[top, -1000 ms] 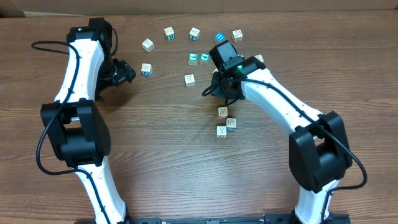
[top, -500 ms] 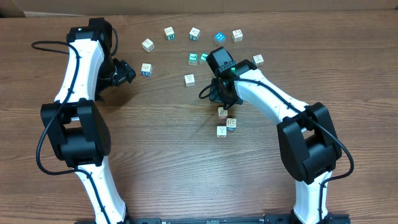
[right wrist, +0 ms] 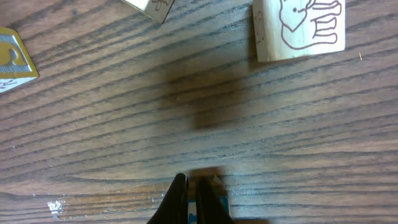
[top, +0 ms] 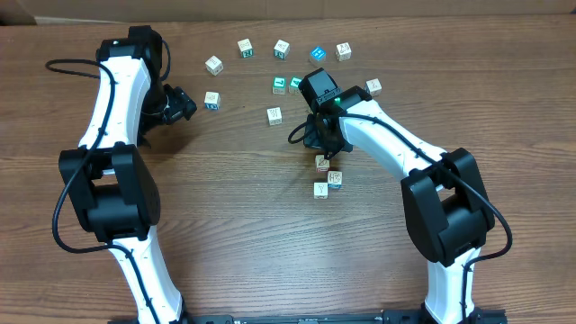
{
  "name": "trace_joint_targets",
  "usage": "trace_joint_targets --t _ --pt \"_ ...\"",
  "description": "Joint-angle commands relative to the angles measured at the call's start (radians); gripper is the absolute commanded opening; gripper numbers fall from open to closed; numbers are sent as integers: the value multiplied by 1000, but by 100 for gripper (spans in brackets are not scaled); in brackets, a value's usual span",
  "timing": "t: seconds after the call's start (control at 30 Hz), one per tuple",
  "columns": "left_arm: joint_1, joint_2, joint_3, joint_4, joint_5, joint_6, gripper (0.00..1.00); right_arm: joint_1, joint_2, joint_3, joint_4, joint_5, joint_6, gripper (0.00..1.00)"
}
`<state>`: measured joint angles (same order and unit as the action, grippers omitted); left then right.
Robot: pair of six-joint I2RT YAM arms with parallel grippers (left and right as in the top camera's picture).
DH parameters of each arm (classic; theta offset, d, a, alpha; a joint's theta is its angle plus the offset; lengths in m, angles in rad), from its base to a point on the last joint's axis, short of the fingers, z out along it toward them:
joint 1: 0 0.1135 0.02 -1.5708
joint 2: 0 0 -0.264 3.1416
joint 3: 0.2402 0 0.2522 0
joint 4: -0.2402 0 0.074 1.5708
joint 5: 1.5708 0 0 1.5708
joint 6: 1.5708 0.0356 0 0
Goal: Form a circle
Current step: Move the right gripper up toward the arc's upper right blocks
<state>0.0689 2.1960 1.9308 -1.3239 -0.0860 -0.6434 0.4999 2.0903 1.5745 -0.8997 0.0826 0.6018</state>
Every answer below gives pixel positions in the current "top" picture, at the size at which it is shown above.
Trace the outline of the block with red side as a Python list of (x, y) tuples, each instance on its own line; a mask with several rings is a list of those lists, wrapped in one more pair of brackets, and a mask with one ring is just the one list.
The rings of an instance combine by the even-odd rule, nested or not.
[(315, 167), (317, 172), (328, 172), (330, 169), (330, 161), (325, 159), (323, 155), (316, 155)]

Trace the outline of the block with blue H side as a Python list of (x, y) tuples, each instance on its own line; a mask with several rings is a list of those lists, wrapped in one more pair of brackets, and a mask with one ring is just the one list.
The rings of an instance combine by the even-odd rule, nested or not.
[(328, 188), (339, 189), (342, 187), (343, 174), (341, 171), (328, 171)]

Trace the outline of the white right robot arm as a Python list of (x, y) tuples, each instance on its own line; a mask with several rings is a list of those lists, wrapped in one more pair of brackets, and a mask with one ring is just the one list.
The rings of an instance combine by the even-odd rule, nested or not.
[(427, 260), (427, 296), (417, 310), (383, 310), (378, 323), (504, 323), (503, 310), (474, 305), (474, 266), (495, 225), (477, 163), (463, 148), (447, 152), (392, 120), (362, 88), (330, 78), (301, 82), (311, 109), (301, 141), (326, 158), (358, 147), (400, 181), (407, 231)]

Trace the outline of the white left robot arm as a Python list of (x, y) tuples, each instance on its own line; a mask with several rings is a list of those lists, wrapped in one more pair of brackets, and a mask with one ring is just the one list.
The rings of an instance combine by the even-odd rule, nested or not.
[(189, 323), (158, 242), (158, 187), (140, 153), (145, 134), (157, 126), (190, 119), (195, 102), (166, 84), (162, 63), (167, 43), (148, 25), (131, 26), (127, 37), (104, 40), (91, 65), (100, 71), (94, 112), (77, 148), (64, 150), (58, 169), (64, 188), (52, 216), (55, 242), (77, 249), (59, 235), (59, 212), (72, 202), (79, 224), (95, 235), (95, 247), (116, 258), (137, 305), (137, 323)]

